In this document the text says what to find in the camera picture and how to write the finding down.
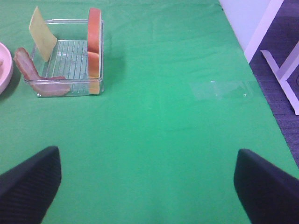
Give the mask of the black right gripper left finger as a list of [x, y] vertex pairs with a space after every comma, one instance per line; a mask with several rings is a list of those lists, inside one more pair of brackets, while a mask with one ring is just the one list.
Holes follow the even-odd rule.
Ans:
[[62, 180], [60, 152], [50, 146], [0, 176], [0, 222], [40, 224]]

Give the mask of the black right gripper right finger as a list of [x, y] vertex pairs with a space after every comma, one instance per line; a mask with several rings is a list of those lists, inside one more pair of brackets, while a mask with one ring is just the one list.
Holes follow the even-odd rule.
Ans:
[[249, 149], [237, 154], [234, 187], [252, 224], [297, 224], [299, 181]]

